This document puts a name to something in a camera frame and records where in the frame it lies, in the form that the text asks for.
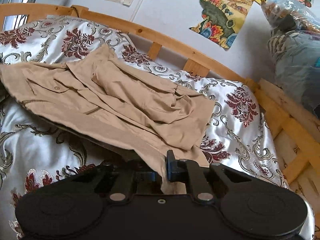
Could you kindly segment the colourful floral wall picture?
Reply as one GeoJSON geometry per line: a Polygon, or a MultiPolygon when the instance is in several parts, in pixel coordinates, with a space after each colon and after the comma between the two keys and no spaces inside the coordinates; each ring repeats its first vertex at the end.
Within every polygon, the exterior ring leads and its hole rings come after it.
{"type": "Polygon", "coordinates": [[[189,29],[223,49],[231,48],[253,0],[200,0],[202,21],[189,29]]]}

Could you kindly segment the white floral satin bedspread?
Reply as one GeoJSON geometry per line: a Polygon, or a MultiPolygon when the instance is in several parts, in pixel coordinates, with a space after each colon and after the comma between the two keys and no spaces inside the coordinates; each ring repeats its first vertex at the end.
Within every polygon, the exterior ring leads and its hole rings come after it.
{"type": "MultiPolygon", "coordinates": [[[[106,44],[131,67],[202,93],[215,101],[201,142],[201,158],[251,173],[282,187],[280,156],[257,99],[238,81],[193,76],[162,66],[136,50],[118,30],[71,16],[54,16],[1,33],[1,59],[59,63],[84,58],[106,44]]],[[[26,111],[1,91],[1,239],[21,239],[15,217],[26,193],[112,159],[107,149],[61,130],[26,111]]]]}

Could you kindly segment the blue grey bundled bedding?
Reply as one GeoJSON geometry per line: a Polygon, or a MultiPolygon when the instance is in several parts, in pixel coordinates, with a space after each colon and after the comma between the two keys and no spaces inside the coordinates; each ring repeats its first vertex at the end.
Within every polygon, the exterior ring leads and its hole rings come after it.
{"type": "Polygon", "coordinates": [[[319,33],[271,31],[267,48],[275,62],[275,83],[319,117],[319,33]]]}

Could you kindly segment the beige jacket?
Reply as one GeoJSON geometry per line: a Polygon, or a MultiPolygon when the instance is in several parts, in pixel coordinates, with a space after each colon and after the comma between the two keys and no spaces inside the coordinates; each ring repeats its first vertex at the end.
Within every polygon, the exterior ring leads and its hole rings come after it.
{"type": "Polygon", "coordinates": [[[215,102],[170,80],[128,66],[107,45],[58,64],[1,65],[1,83],[29,112],[99,145],[136,152],[170,185],[165,155],[208,167],[200,144],[215,102]]]}

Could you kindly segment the clear plastic bag with items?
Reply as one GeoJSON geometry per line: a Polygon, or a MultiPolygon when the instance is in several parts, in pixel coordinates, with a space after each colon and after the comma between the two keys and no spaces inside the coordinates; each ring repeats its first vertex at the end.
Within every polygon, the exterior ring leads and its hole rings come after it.
{"type": "Polygon", "coordinates": [[[261,0],[261,9],[270,24],[281,31],[301,30],[319,34],[319,18],[297,0],[261,0]]]}

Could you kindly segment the wooden bed frame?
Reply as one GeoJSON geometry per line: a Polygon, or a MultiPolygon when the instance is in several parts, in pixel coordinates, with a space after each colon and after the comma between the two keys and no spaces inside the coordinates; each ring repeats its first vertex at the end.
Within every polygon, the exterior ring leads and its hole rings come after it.
{"type": "Polygon", "coordinates": [[[280,88],[266,80],[255,83],[252,79],[239,76],[223,64],[204,55],[196,49],[150,28],[122,20],[110,15],[92,12],[87,7],[73,5],[70,8],[37,3],[9,3],[1,5],[1,24],[9,16],[25,15],[27,22],[43,19],[48,15],[79,16],[93,20],[126,34],[136,35],[152,44],[148,57],[155,60],[161,48],[187,57],[183,69],[191,76],[205,77],[210,71],[246,85],[257,97],[265,113],[267,124],[276,150],[283,161],[282,173],[289,184],[299,178],[306,178],[307,171],[313,171],[311,181],[319,181],[319,120],[289,99],[280,88]]]}

